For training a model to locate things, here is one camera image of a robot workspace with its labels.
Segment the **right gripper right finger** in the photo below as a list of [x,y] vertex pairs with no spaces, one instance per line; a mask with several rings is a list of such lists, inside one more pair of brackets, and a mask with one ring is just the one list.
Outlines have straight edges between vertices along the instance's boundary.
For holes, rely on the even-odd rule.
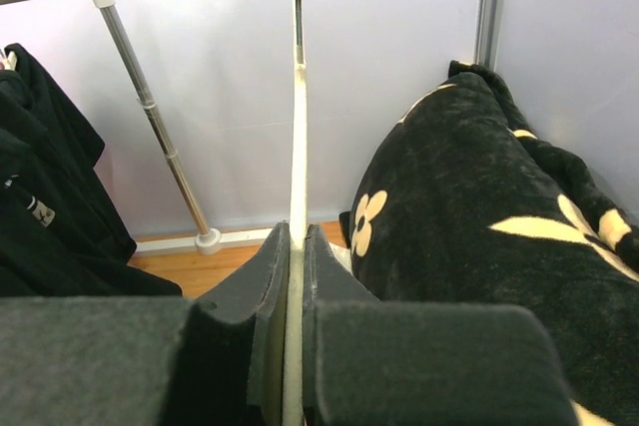
[[306,238],[304,393],[311,425],[574,425],[554,345],[514,305],[381,301]]

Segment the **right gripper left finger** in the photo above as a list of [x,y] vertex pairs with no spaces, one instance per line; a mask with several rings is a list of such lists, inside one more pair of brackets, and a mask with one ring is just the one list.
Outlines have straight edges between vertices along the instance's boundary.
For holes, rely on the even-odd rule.
[[5,425],[278,425],[290,234],[200,298],[6,298]]

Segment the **white hanger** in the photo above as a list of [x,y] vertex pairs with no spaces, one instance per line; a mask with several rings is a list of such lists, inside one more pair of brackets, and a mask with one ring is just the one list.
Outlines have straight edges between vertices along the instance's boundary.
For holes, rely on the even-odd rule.
[[294,124],[290,201],[290,265],[283,369],[282,423],[305,423],[303,406],[303,308],[308,229],[308,85],[303,0],[293,0]]

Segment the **black t shirt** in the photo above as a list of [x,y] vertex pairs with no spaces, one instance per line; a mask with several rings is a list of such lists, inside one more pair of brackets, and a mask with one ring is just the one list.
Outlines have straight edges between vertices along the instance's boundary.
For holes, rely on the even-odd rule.
[[136,250],[95,167],[105,143],[21,45],[1,68],[1,294],[179,296]]

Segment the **metal clothes rack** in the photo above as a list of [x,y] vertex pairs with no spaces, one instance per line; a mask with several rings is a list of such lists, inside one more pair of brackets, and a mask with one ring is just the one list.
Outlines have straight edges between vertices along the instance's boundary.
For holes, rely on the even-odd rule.
[[[9,5],[25,1],[31,0],[1,0],[1,3],[3,5]],[[137,245],[135,256],[145,257],[191,252],[197,252],[201,255],[213,255],[223,249],[258,246],[262,244],[271,233],[268,228],[221,232],[209,225],[209,222],[205,218],[204,211],[189,184],[178,150],[171,140],[158,104],[121,20],[116,7],[116,0],[92,1],[102,15],[136,91],[137,100],[149,121],[197,229],[197,233],[192,236],[142,240]]]

